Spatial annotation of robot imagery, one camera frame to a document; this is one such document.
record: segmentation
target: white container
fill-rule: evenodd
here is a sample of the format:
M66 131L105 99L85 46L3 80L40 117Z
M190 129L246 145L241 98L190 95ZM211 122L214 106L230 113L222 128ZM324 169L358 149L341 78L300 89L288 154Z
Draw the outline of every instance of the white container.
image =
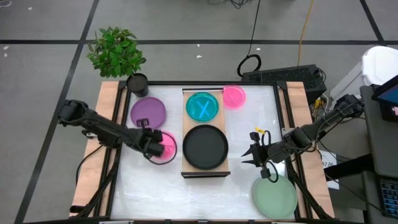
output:
M383 85L398 75L398 50L390 47L372 47L362 56L359 62L330 92L333 99L332 108L336 100L345 94L360 98L359 88L363 85Z

